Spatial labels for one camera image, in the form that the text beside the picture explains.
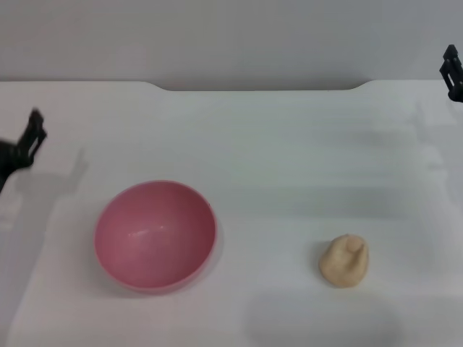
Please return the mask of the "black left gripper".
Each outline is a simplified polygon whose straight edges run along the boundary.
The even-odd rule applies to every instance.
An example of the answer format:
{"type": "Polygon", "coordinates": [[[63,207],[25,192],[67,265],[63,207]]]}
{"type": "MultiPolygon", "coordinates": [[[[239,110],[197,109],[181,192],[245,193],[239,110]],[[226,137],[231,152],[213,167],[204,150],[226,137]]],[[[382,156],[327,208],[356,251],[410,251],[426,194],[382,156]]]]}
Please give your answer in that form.
{"type": "Polygon", "coordinates": [[[45,138],[44,118],[38,109],[30,113],[27,126],[16,143],[1,141],[0,190],[15,171],[29,168],[45,138]]]}

